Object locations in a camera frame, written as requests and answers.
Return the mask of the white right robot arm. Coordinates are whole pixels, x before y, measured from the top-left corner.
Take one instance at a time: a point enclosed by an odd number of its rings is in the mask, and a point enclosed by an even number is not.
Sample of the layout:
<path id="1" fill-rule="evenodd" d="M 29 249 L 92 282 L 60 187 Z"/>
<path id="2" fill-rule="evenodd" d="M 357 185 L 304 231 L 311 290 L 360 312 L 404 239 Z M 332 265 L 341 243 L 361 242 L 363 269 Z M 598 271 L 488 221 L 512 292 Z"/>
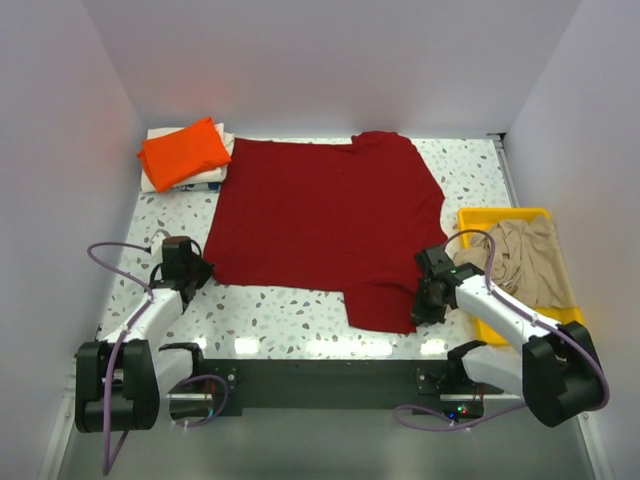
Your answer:
<path id="1" fill-rule="evenodd" d="M 521 398 L 547 427 L 605 407 L 610 387 L 591 335 L 582 324 L 562 324 L 503 292 L 486 271 L 455 265 L 441 246 L 424 249 L 415 261 L 421 277 L 411 311 L 415 325 L 442 323 L 462 310 L 489 325 L 506 342 L 501 350 L 474 340 L 447 355 L 444 380 L 459 393 L 477 384 Z"/>

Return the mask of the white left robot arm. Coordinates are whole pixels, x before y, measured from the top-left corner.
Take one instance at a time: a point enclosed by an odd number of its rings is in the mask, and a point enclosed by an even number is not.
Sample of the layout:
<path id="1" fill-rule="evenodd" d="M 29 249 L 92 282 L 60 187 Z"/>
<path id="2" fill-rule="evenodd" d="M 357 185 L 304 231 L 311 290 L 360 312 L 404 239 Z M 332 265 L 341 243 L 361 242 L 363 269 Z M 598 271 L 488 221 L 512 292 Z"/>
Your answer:
<path id="1" fill-rule="evenodd" d="M 179 386 L 200 390 L 207 380 L 201 348 L 169 344 L 165 335 L 196 293 L 212 277 L 214 266 L 187 236 L 169 236 L 154 249 L 160 261 L 143 284 L 141 303 L 121 326 L 101 341 L 86 342 L 76 353 L 75 426 L 82 433 L 149 430 L 161 398 Z"/>

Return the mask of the dark red t-shirt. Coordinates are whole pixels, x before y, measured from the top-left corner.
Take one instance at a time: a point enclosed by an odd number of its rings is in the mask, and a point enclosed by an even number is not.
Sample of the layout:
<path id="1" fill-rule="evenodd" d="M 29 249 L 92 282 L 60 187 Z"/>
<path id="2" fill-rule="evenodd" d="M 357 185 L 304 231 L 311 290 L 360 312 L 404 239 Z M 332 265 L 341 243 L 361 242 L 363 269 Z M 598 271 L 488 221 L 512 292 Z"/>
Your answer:
<path id="1" fill-rule="evenodd" d="M 409 334 L 445 196 L 406 137 L 237 139 L 204 248 L 223 284 L 339 292 L 354 328 Z"/>

